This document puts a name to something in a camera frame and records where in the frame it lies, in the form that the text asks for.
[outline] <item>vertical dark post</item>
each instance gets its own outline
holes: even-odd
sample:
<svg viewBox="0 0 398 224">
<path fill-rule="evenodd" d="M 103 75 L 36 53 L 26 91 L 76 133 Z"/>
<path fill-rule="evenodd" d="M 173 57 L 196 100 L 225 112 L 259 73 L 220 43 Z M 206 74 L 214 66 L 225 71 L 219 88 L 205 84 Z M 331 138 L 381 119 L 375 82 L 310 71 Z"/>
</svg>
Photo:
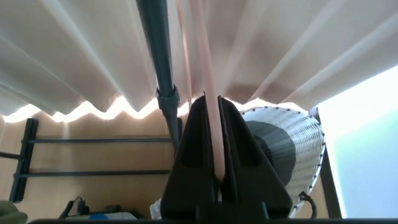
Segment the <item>vertical dark post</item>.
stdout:
<svg viewBox="0 0 398 224">
<path fill-rule="evenodd" d="M 167 3 L 166 0 L 137 0 L 137 5 L 154 61 L 159 108 L 166 119 L 174 149 L 177 150 L 180 142 L 177 121 L 180 97 L 172 78 Z"/>
<path fill-rule="evenodd" d="M 22 177 L 22 175 L 29 173 L 30 160 L 32 159 L 34 145 L 33 143 L 28 142 L 29 140 L 34 140 L 36 138 L 36 130 L 38 125 L 39 121 L 37 119 L 29 118 L 26 121 L 21 153 L 18 159 L 17 170 L 14 174 L 14 182 L 12 183 L 12 189 L 9 198 L 9 201 L 14 203 L 18 203 L 24 198 L 27 178 Z"/>
</svg>

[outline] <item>cable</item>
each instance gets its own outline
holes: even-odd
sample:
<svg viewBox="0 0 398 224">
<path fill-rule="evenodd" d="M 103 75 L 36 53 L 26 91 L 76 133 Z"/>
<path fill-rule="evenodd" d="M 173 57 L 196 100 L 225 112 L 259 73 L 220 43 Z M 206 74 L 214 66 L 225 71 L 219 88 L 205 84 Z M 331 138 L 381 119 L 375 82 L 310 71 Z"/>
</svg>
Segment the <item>cable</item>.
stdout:
<svg viewBox="0 0 398 224">
<path fill-rule="evenodd" d="M 315 202 L 313 201 L 311 196 L 307 195 L 305 192 L 301 192 L 298 196 L 300 196 L 300 200 L 310 202 L 311 208 L 312 208 L 311 219 L 317 218 L 317 216 L 318 216 L 317 205 L 315 205 Z"/>
</svg>

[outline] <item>woven basket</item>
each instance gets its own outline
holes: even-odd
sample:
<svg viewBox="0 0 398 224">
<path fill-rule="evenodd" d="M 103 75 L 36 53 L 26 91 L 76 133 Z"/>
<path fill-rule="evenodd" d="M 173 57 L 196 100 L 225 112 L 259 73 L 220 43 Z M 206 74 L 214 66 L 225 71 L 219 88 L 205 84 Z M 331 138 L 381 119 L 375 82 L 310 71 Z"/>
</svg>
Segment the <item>woven basket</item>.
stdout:
<svg viewBox="0 0 398 224">
<path fill-rule="evenodd" d="M 274 169 L 293 201 L 289 217 L 294 217 L 304 204 L 299 194 L 309 194 L 319 175 L 325 150 L 320 123 L 305 113 L 273 106 L 251 108 L 242 116 L 257 141 L 271 150 Z"/>
</svg>

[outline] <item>metal pole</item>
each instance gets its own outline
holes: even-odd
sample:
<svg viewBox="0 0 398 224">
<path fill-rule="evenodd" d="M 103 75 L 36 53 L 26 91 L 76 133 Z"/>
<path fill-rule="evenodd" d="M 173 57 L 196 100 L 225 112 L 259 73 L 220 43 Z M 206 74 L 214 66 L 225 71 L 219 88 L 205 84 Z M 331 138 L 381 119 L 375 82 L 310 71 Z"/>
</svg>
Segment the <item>metal pole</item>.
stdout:
<svg viewBox="0 0 398 224">
<path fill-rule="evenodd" d="M 27 143 L 171 142 L 170 138 L 38 139 Z"/>
<path fill-rule="evenodd" d="M 137 0 L 137 5 L 147 37 L 148 48 L 154 61 L 159 108 L 166 119 L 174 149 L 177 150 L 180 142 L 177 123 L 180 97 L 172 78 L 167 1 Z"/>
<path fill-rule="evenodd" d="M 115 170 L 115 171 L 71 171 L 71 172 L 38 172 L 22 174 L 21 177 L 84 177 L 102 175 L 147 175 L 169 174 L 170 170 Z"/>
<path fill-rule="evenodd" d="M 20 155 L 7 153 L 7 152 L 0 152 L 0 157 L 8 158 L 8 159 L 20 159 L 21 158 Z"/>
</svg>

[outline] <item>horizontal bar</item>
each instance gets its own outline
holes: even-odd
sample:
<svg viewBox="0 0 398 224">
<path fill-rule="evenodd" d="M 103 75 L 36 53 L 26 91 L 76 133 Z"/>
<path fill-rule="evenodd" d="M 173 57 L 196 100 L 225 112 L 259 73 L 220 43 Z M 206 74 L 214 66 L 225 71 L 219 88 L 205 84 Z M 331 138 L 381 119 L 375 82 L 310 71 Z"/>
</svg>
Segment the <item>horizontal bar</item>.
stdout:
<svg viewBox="0 0 398 224">
<path fill-rule="evenodd" d="M 170 138 L 36 139 L 27 143 L 171 142 Z"/>
<path fill-rule="evenodd" d="M 83 177 L 101 175 L 147 175 L 169 174 L 170 170 L 109 170 L 109 171 L 71 171 L 71 172 L 37 172 L 22 174 L 20 177 Z"/>
<path fill-rule="evenodd" d="M 21 156 L 18 155 L 18 154 L 12 154 L 12 153 L 7 153 L 7 152 L 0 152 L 0 157 L 7 158 L 7 159 L 19 159 L 19 158 L 21 158 Z"/>
</svg>

